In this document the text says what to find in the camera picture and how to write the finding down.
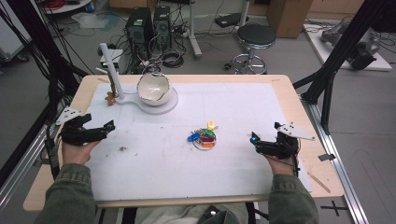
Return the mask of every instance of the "yellow object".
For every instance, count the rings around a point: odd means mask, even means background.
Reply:
[[[208,130],[210,130],[210,131],[213,131],[213,130],[215,130],[215,122],[213,122],[212,120],[210,120],[208,123],[207,123],[207,129]]]

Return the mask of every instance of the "hand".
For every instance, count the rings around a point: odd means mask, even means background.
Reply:
[[[92,142],[84,146],[73,146],[65,142],[62,143],[62,155],[64,165],[74,163],[84,165],[91,158],[91,151],[100,141]]]
[[[273,175],[294,175],[293,160],[287,158],[284,160],[278,160],[272,156],[265,156],[270,163]]]

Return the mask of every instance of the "green jacket sleeve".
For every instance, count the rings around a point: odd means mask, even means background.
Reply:
[[[268,213],[270,224],[318,223],[314,199],[292,175],[274,175]]]
[[[35,224],[93,224],[94,218],[95,201],[90,169],[78,164],[63,166],[55,182],[47,190],[44,208]]]

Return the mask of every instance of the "black stool seat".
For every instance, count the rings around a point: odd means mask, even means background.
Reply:
[[[247,24],[240,27],[237,35],[241,42],[249,45],[267,47],[276,41],[274,31],[268,26],[259,24]]]

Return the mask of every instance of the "computer tower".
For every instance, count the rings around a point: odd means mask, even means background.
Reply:
[[[156,6],[153,22],[155,35],[157,35],[157,49],[172,48],[171,8],[169,6]]]
[[[125,25],[131,49],[143,60],[151,58],[154,49],[154,28],[148,7],[134,7]]]

